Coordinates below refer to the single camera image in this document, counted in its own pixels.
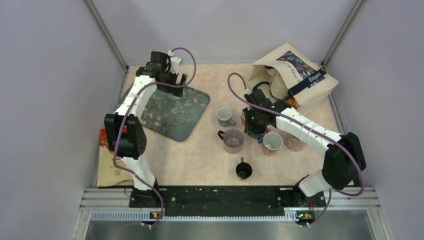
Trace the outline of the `salmon mug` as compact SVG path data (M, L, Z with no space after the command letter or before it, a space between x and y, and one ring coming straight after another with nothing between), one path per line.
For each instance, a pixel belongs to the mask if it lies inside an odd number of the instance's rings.
M282 148L283 143L282 136L278 132L274 132L268 128L262 138L262 153L265 155L273 155Z
M240 119L241 119L242 126L245 127L246 126L246 117L245 117L245 111L244 110L241 111Z

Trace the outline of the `lilac mug black handle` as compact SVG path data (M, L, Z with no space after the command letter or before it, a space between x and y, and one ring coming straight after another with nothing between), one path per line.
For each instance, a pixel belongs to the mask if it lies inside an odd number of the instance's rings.
M237 129L219 130L218 137L223 141L224 149L229 154L240 152L244 143L244 134Z

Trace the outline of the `light blue mug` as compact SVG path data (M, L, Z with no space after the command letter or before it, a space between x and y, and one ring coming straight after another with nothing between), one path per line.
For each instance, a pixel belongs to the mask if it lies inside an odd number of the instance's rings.
M232 111L229 108L222 107L216 112L218 124L221 127L233 127L236 126L236 121L232 119Z

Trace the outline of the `dark brown mug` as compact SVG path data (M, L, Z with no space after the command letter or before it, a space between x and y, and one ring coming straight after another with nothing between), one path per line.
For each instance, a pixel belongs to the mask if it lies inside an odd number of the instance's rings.
M235 172L236 172L236 175L241 180L245 180L252 175L253 169L252 169L251 165L249 163L245 162L244 158L241 157L240 163L237 164Z

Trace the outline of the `green floral tray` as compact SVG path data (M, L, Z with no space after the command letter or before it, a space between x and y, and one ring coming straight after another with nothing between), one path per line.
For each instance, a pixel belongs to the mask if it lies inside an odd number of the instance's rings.
M155 132L176 142L189 138L210 103L210 96L186 86L183 96L172 97L156 90L140 118L145 135Z

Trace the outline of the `salmon mug front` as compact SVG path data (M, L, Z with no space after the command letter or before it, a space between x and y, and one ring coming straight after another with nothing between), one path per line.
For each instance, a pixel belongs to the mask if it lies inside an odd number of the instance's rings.
M240 119L241 119L242 126L245 127L246 126L246 117L245 117L245 111L244 110L241 111Z

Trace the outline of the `grey white mug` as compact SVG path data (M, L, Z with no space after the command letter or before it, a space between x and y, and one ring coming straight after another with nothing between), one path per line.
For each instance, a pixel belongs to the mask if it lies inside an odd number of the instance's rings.
M175 95L173 95L173 94L168 94L168 95L167 95L167 97L168 97L170 100L172 100L172 101L175 101L175 100L179 100L179 99L180 99L180 97L179 97L179 96L175 96Z

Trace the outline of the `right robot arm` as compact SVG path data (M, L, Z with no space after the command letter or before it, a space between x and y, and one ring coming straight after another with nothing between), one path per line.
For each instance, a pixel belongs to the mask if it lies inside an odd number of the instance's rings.
M309 120L283 100L271 102L261 89L246 90L243 102L246 124L255 127L272 125L283 130L313 148L323 159L322 169L307 175L295 184L293 200L299 206L307 206L314 195L328 189L339 193L354 179L365 190L363 170L366 162L361 143L352 132L341 134Z

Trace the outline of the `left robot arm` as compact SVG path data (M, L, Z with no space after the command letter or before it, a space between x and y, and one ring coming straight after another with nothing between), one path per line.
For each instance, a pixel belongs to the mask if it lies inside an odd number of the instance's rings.
M167 53L153 51L150 61L140 67L122 104L104 117L108 148L113 151L113 165L129 172L134 188L143 191L141 200L149 207L160 202L160 193L154 189L156 177L145 156L147 136L141 124L142 115L152 95L157 91L180 98L187 85L187 75L180 74L182 58L173 50Z

